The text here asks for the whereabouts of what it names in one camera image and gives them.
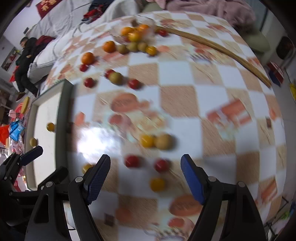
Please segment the red cherry tomato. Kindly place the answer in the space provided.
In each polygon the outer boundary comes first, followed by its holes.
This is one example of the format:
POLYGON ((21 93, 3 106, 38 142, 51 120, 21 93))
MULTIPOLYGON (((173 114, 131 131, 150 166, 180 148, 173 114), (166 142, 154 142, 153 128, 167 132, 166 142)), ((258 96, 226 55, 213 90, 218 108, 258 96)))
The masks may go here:
POLYGON ((154 169, 159 172, 166 172, 170 168, 170 163, 165 159, 157 159, 154 163, 154 169))
POLYGON ((127 168, 137 168, 140 166, 140 158, 136 155, 129 155, 125 158, 125 166, 127 168))

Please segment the brown longan fruit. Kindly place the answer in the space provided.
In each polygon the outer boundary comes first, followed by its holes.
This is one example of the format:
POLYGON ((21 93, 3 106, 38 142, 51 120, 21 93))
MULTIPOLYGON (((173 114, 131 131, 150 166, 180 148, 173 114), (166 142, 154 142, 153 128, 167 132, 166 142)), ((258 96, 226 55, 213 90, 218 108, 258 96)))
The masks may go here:
POLYGON ((155 137, 154 146, 160 150, 169 150, 174 145, 174 139, 171 135, 165 133, 155 137))

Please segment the yellow tomato in tray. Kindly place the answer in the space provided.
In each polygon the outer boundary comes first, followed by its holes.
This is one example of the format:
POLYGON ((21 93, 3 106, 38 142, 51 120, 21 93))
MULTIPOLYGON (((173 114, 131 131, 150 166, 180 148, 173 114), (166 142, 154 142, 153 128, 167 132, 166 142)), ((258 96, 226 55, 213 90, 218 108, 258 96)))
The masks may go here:
POLYGON ((55 131, 55 124, 54 123, 47 123, 46 128, 49 132, 54 132, 55 131))

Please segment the yellow tomato near edge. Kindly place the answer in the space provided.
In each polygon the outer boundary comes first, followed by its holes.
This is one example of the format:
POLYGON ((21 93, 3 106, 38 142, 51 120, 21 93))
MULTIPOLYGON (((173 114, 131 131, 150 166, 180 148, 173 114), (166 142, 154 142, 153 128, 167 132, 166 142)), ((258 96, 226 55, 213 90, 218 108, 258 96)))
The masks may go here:
POLYGON ((149 187, 153 192, 162 192, 166 188, 166 181, 163 178, 151 178, 149 187))

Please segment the longan in table middle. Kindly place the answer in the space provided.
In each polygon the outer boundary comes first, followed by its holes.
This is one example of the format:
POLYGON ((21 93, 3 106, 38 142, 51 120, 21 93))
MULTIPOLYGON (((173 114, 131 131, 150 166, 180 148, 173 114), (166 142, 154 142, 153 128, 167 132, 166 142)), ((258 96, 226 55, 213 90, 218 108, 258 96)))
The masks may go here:
POLYGON ((114 85, 123 84, 123 76, 118 72, 112 72, 108 76, 109 81, 114 85))

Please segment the red tomato with stem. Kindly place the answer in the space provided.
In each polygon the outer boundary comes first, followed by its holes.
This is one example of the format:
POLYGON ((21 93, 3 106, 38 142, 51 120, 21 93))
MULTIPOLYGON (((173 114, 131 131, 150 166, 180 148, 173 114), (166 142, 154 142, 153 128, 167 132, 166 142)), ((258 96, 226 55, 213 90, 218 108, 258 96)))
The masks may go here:
POLYGON ((111 73, 114 73, 114 70, 113 69, 108 69, 108 70, 106 70, 106 72, 105 72, 105 74, 104 74, 104 76, 105 76, 105 78, 109 78, 109 75, 111 74, 111 73))

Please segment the red tomato below tangerine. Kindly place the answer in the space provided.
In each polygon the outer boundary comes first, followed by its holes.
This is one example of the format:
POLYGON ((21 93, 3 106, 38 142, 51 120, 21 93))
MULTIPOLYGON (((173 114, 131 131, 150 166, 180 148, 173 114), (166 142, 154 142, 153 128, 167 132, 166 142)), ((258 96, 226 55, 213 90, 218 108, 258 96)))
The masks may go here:
POLYGON ((86 65, 86 64, 81 64, 79 67, 79 70, 81 72, 86 72, 88 69, 89 69, 89 65, 86 65))

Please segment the orange tangerine left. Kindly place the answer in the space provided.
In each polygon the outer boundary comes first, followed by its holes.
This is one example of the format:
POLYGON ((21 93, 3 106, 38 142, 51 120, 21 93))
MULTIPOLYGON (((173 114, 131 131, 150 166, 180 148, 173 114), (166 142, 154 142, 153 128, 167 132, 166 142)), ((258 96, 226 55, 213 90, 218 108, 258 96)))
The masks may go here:
POLYGON ((84 65, 92 65, 95 61, 96 58, 91 52, 86 52, 81 57, 81 63, 84 65))

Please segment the longan beside bowl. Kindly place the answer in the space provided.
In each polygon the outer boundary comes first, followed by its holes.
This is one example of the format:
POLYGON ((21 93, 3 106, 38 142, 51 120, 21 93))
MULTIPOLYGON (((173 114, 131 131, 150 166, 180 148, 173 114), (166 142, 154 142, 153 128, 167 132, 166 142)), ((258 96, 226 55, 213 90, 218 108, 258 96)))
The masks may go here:
POLYGON ((137 49, 138 49, 138 51, 141 51, 141 52, 143 52, 143 53, 146 52, 146 48, 147 48, 147 47, 148 47, 148 45, 147 45, 146 42, 139 42, 139 43, 137 44, 137 49))
POLYGON ((130 51, 130 52, 138 52, 138 43, 137 42, 132 42, 132 43, 129 43, 127 46, 127 49, 130 51))
POLYGON ((122 54, 122 55, 125 55, 125 54, 127 54, 129 52, 129 49, 124 44, 117 45, 116 49, 117 49, 118 53, 122 54))

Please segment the yellow tomato near longans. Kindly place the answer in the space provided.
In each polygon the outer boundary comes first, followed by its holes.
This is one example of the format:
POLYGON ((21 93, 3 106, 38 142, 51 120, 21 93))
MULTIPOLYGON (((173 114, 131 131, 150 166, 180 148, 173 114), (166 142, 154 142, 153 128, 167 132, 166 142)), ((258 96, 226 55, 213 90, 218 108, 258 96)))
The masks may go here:
POLYGON ((158 49, 155 47, 155 46, 147 46, 146 49, 145 49, 145 52, 153 57, 153 56, 156 56, 158 54, 158 49))

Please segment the longan beside bowl right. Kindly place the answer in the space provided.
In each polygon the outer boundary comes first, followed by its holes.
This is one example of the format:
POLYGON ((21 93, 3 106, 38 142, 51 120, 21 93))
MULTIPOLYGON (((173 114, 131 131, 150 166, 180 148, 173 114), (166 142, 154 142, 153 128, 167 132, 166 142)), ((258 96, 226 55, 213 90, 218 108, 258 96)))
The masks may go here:
POLYGON ((143 53, 146 52, 146 48, 147 48, 147 47, 148 47, 148 45, 147 45, 146 42, 139 42, 139 43, 137 44, 137 49, 138 49, 138 51, 141 51, 141 52, 143 52, 143 53))

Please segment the red tomato by stick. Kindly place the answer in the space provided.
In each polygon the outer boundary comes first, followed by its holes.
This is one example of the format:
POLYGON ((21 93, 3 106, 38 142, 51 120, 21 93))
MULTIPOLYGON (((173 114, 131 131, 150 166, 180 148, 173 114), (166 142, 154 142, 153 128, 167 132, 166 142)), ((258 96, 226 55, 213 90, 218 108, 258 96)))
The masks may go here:
POLYGON ((167 37, 168 36, 167 31, 166 30, 162 30, 162 29, 158 30, 158 34, 160 36, 162 36, 162 37, 167 37))

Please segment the tangerine in bowl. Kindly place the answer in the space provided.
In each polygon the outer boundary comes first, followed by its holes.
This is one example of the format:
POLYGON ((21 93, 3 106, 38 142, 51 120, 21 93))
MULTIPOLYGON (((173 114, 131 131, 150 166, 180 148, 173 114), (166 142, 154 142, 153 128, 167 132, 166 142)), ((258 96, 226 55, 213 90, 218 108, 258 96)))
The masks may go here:
POLYGON ((137 26, 137 30, 139 32, 147 31, 149 28, 150 28, 150 26, 146 25, 146 24, 140 24, 140 25, 137 26))
POLYGON ((133 27, 123 27, 121 30, 120 30, 120 35, 125 37, 125 36, 128 36, 129 33, 132 33, 134 32, 134 28, 133 27))

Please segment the glass fruit bowl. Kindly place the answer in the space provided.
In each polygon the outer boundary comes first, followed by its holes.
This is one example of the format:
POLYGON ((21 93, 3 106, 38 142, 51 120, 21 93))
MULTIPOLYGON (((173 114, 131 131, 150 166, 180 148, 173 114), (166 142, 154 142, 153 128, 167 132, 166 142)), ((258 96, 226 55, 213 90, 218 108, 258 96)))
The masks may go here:
POLYGON ((147 16, 129 16, 115 23, 108 34, 118 44, 149 43, 154 39, 156 22, 147 16))

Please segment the pink blanket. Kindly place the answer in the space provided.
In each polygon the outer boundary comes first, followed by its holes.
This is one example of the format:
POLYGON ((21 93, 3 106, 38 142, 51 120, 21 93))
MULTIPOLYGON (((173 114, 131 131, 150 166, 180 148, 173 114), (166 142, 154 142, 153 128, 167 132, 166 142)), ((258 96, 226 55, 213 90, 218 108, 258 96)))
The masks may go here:
POLYGON ((144 1, 145 6, 152 3, 168 11, 191 11, 217 16, 234 28, 250 27, 256 21, 255 12, 246 1, 144 1))

